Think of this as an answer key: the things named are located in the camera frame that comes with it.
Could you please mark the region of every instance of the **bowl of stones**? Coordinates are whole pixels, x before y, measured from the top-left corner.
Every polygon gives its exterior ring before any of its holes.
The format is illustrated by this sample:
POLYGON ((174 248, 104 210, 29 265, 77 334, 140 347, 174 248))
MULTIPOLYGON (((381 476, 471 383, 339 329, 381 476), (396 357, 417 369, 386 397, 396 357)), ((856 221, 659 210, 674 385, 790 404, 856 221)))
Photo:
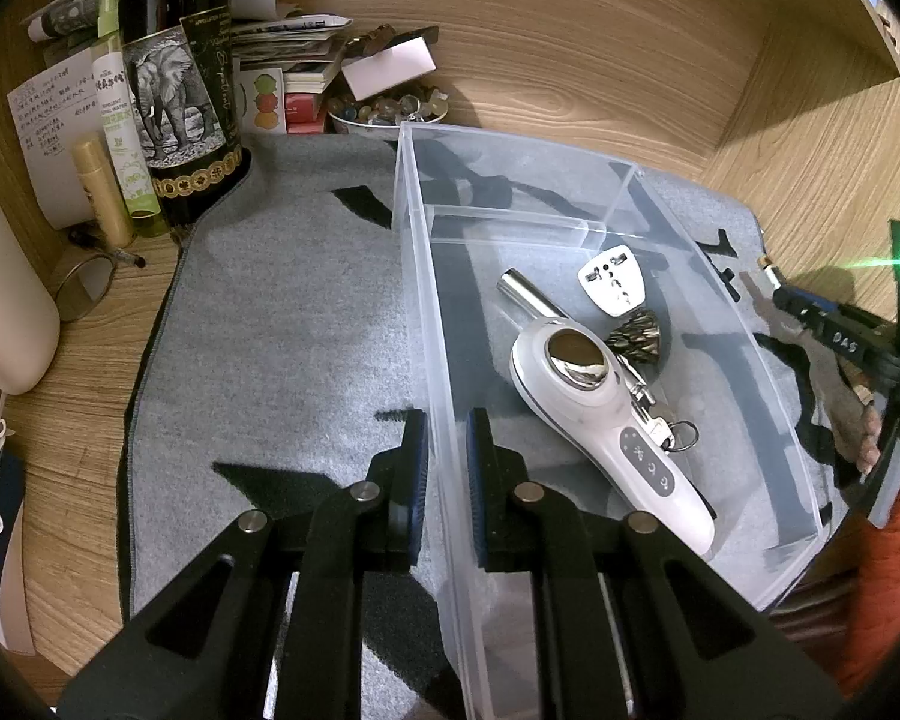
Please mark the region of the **bowl of stones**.
POLYGON ((395 141, 402 122, 434 124, 447 115, 447 95, 436 87, 394 90, 369 100, 354 100, 351 94, 327 100, 327 113, 334 130, 343 135, 364 135, 395 141))

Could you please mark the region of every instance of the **round mirror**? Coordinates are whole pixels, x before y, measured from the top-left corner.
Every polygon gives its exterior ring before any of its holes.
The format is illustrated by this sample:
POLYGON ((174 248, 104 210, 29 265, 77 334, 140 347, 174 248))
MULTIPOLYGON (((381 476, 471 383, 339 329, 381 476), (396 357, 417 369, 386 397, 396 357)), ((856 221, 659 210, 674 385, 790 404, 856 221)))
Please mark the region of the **round mirror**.
POLYGON ((547 341, 550 366, 577 389, 597 389, 610 366, 600 347, 578 330, 557 330, 547 341))
POLYGON ((86 317, 110 289, 116 263, 106 254, 95 254, 74 267, 56 291, 60 322, 86 317))

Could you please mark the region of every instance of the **white container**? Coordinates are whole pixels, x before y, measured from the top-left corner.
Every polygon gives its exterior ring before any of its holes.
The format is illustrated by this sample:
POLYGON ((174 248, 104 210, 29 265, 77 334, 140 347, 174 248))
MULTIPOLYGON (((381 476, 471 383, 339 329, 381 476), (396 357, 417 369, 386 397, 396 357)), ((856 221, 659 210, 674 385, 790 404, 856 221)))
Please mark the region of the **white container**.
POLYGON ((59 335, 60 315, 53 298, 0 207, 0 389, 18 395, 40 381, 59 335))
POLYGON ((581 148, 446 125, 405 124, 397 154, 413 403, 431 431, 426 506, 443 646, 470 718, 538 716, 527 574, 487 574, 474 552, 466 418, 487 409, 497 445, 530 479, 585 511, 629 507, 596 466, 526 406, 509 351, 530 318, 500 295, 509 268, 605 338, 577 280, 597 253, 626 244, 660 319, 662 365, 650 390, 700 441, 673 456, 717 512, 709 565, 756 608, 802 574, 823 525, 792 425, 724 284, 636 165, 581 148))

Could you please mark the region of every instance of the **gray felt mat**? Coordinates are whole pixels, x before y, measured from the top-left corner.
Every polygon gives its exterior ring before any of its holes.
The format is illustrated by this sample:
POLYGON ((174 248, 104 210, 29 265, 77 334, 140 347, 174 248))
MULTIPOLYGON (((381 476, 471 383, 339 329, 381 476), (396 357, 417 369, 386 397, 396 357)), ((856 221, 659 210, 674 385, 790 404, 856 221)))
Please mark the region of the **gray felt mat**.
MULTIPOLYGON (((130 613, 245 509, 307 511, 364 478, 370 457, 399 443, 413 405, 399 240, 389 232, 394 151, 343 136, 247 144, 250 172, 204 215, 181 257, 135 401, 130 613)), ((752 215, 666 173, 647 177, 698 241, 717 245, 725 231, 730 251, 714 250, 714 264, 734 273, 751 330, 780 336, 794 357, 802 334, 741 273, 762 250, 752 215)), ((835 380, 832 356, 812 343, 795 367, 780 348, 768 356, 835 527, 845 507, 833 487, 824 407, 840 391, 834 408, 847 423, 859 408, 835 380), (797 386, 808 354, 824 371, 810 376, 810 399, 797 386)), ((412 577, 367 579, 364 717, 461 716, 433 576, 425 545, 412 577)))

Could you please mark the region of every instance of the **silver tube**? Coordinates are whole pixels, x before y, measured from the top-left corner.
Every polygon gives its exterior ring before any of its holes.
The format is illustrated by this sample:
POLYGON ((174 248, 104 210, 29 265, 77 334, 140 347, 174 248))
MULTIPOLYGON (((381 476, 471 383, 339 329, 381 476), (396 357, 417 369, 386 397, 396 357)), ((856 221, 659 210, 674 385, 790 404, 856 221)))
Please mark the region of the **silver tube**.
POLYGON ((544 293, 541 293, 533 285, 533 282, 530 282, 516 268, 511 268, 500 276, 500 280, 497 281, 497 289, 534 319, 538 317, 569 318, 556 303, 552 303, 544 293))

